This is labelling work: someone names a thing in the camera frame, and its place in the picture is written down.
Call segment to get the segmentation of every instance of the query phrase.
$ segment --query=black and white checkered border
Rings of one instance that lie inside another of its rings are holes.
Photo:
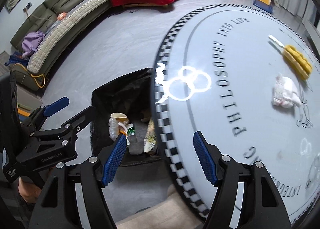
[[[316,196],[313,198],[313,200],[309,203],[309,205],[304,209],[304,211],[297,217],[295,218],[291,224],[293,225],[310,207],[312,207],[315,203],[316,203],[316,200],[318,199],[320,195],[320,190],[317,192]]]
[[[187,23],[191,18],[196,16],[197,14],[206,11],[208,9],[212,8],[218,8],[218,7],[241,7],[241,8],[247,8],[250,10],[255,10],[260,13],[264,13],[265,15],[279,21],[284,26],[289,28],[292,32],[295,33],[289,26],[278,20],[276,17],[270,15],[269,13],[249,7],[244,5],[237,5],[237,4],[216,4],[216,5],[210,5],[202,8],[198,8],[189,14],[182,17],[168,32],[166,37],[164,38],[161,47],[158,51],[158,55],[156,58],[157,63],[163,63],[165,65],[165,69],[163,70],[164,74],[164,80],[167,81],[168,73],[167,73],[167,65],[169,62],[169,57],[171,53],[171,47],[174,43],[174,40],[179,33],[180,29]],[[308,44],[299,36],[300,40],[309,48]],[[155,83],[155,101],[158,101],[162,95],[164,94],[163,87],[160,84]],[[189,199],[190,204],[193,208],[197,210],[200,216],[207,217],[207,215],[210,212],[210,208],[204,204],[204,202],[200,199],[200,196],[197,194],[196,190],[194,189],[194,186],[192,182],[190,181],[188,177],[188,173],[186,169],[183,167],[181,156],[179,155],[178,149],[176,148],[175,144],[175,138],[173,134],[173,128],[171,126],[170,121],[170,112],[168,108],[168,100],[161,104],[156,104],[156,117],[157,117],[157,126],[158,131],[160,132],[160,138],[164,145],[164,153],[168,158],[170,168],[173,172],[173,176],[176,179],[176,182],[178,185],[180,185],[183,188],[183,194],[187,199]]]

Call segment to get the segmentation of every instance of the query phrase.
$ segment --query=trash bin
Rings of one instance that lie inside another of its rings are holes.
[[[152,68],[145,68],[121,76],[102,85],[92,92],[91,105],[97,109],[98,115],[91,122],[91,149],[97,156],[105,146],[113,144],[109,136],[109,119],[112,113],[126,114],[129,121],[143,119],[142,112],[151,112],[150,87]],[[130,155],[127,148],[120,166],[135,166],[160,160],[158,151],[154,155],[142,153]]]

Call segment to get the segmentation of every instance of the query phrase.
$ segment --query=round table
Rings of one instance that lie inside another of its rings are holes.
[[[306,82],[296,77],[268,35],[307,57],[313,72]],[[300,108],[271,104],[279,73],[294,81]],[[206,180],[193,148],[198,130],[237,162],[262,161],[292,224],[317,200],[320,65],[287,25],[242,5],[199,8],[182,17],[164,38],[154,76],[157,137],[177,189],[199,215],[208,215],[217,188]],[[242,197],[239,183],[232,228],[237,227]]]

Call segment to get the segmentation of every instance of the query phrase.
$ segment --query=white glove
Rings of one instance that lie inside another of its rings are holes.
[[[301,106],[301,100],[298,95],[298,89],[293,80],[279,74],[276,78],[272,104],[291,108],[292,106]]]

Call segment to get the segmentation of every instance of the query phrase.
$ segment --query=sofa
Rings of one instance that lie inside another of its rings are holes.
[[[111,7],[110,0],[45,0],[12,38],[11,44],[17,51],[23,52],[21,45],[28,33],[39,30],[45,33],[57,21],[60,13],[68,14],[50,29],[38,51],[31,56],[27,69],[20,65],[13,66],[12,72],[17,82],[33,91],[39,90],[44,85],[44,77],[72,40]]]

